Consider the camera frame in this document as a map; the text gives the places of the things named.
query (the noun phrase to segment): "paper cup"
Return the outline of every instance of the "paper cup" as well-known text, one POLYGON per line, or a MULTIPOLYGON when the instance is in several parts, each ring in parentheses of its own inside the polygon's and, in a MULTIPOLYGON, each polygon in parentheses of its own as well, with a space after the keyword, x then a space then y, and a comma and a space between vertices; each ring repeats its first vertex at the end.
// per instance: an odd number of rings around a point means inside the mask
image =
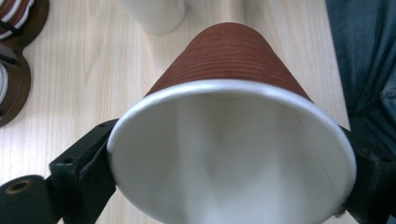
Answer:
POLYGON ((336 123, 236 23, 198 34, 107 149, 124 196, 163 223, 320 223, 356 174, 336 123))
POLYGON ((184 0, 119 0, 149 33, 164 35, 178 27, 186 13, 184 0))

